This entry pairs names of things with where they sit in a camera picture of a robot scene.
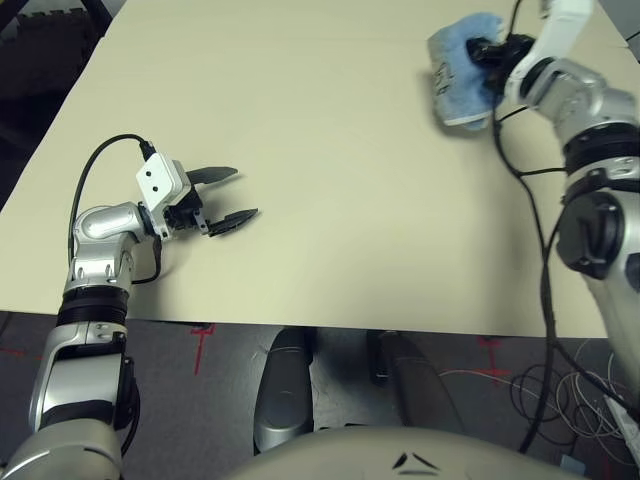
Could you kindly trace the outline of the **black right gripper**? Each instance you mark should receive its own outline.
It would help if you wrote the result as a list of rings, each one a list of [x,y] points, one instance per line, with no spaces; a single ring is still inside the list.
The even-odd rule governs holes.
[[[471,61],[487,72],[486,87],[493,93],[503,93],[511,72],[529,53],[534,42],[529,35],[511,34],[502,43],[486,37],[470,38],[466,47]]]

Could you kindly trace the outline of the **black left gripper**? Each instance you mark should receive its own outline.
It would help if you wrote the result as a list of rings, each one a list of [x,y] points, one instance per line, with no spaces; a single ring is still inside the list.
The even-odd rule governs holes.
[[[210,185],[225,181],[238,170],[233,167],[203,167],[186,172],[192,185]],[[176,205],[166,209],[166,224],[172,230],[197,229],[209,237],[225,235],[237,230],[259,212],[257,208],[237,211],[222,220],[207,222],[202,213],[203,202],[198,193],[188,193]]]

